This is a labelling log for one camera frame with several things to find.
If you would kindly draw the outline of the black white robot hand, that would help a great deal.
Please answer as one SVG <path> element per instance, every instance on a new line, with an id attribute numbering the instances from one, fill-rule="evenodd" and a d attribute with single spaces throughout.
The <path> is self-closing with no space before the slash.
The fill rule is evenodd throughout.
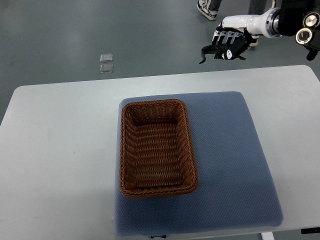
<path id="1" fill-rule="evenodd" d="M 278 8 L 270 8 L 261 15 L 225 17 L 216 28 L 212 38 L 212 44 L 217 45 L 220 49 L 216 57 L 221 60 L 234 60 L 246 51 L 257 37 L 275 38 L 279 36 L 273 27 L 278 11 Z"/>

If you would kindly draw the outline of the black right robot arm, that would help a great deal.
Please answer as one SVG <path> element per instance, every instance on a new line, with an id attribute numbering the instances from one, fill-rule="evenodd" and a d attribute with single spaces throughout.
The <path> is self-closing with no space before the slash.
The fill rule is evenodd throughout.
<path id="1" fill-rule="evenodd" d="M 320 2 L 318 0 L 273 0 L 266 19 L 272 37 L 294 37 L 308 50 L 312 61 L 320 52 Z"/>

